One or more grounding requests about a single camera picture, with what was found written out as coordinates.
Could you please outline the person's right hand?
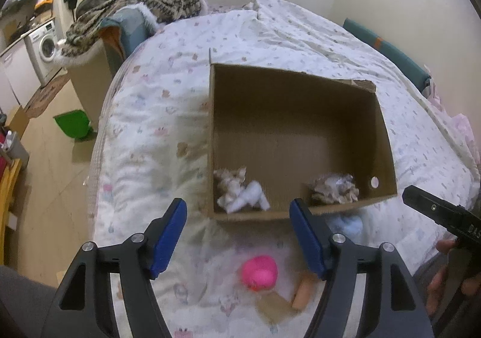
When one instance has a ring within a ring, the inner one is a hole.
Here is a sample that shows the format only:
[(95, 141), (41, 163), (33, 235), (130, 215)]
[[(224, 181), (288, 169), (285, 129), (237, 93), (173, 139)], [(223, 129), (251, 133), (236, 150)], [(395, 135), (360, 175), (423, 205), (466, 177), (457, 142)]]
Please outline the person's right hand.
[[(457, 245), (457, 241), (454, 239), (443, 239), (436, 244), (436, 249), (447, 255), (449, 251)], [(442, 300), (445, 281), (447, 277), (446, 265), (443, 265), (440, 270), (434, 275), (434, 278), (430, 281), (427, 287), (427, 299), (426, 299), (426, 311), (429, 316), (435, 314), (437, 308)], [(480, 273), (474, 275), (471, 278), (467, 278), (461, 285), (461, 292), (466, 297), (473, 297), (480, 288)]]

